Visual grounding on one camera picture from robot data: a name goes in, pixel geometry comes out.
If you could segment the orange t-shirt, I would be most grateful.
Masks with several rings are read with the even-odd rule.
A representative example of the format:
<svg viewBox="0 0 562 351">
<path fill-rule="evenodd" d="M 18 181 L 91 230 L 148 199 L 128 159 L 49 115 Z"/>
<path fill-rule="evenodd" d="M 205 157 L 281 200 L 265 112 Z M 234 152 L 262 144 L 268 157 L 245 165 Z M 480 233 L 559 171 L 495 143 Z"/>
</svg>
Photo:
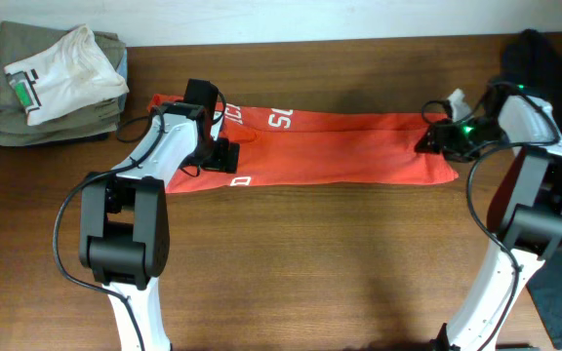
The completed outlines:
<svg viewBox="0 0 562 351">
<path fill-rule="evenodd" d="M 417 113 L 339 114 L 227 104 L 220 135 L 240 146 L 234 174 L 176 173 L 168 192 L 338 182 L 436 185 L 457 179 L 439 154 L 418 153 Z"/>
</svg>

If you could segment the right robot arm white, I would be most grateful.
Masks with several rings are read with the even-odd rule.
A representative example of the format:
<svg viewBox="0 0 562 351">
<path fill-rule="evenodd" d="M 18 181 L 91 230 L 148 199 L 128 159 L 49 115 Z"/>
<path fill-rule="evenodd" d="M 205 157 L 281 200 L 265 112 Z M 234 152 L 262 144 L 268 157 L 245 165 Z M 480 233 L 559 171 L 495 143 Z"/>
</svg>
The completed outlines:
<svg viewBox="0 0 562 351">
<path fill-rule="evenodd" d="M 430 122 L 418 153 L 469 162 L 465 198 L 473 221 L 489 239 L 480 271 L 455 316 L 431 350 L 494 350 L 519 294 L 562 250 L 562 133 L 552 105 L 523 85 L 497 81 L 474 106 L 460 89 L 439 101 L 445 118 Z M 472 185 L 480 165 L 505 151 L 514 160 L 480 219 Z"/>
</svg>

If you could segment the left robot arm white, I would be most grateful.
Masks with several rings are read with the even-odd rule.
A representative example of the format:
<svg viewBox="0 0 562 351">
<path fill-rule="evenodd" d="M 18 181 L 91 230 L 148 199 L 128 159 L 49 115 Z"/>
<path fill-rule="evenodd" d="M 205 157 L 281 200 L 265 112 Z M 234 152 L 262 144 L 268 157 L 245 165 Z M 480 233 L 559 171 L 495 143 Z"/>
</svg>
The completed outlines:
<svg viewBox="0 0 562 351">
<path fill-rule="evenodd" d="M 159 296 L 170 249 L 166 187 L 187 167 L 236 173 L 239 146 L 220 135 L 224 104 L 213 83 L 189 80 L 182 99 L 153 107 L 128 158 L 81 189 L 79 260 L 107 294 L 124 350 L 173 347 Z"/>
</svg>

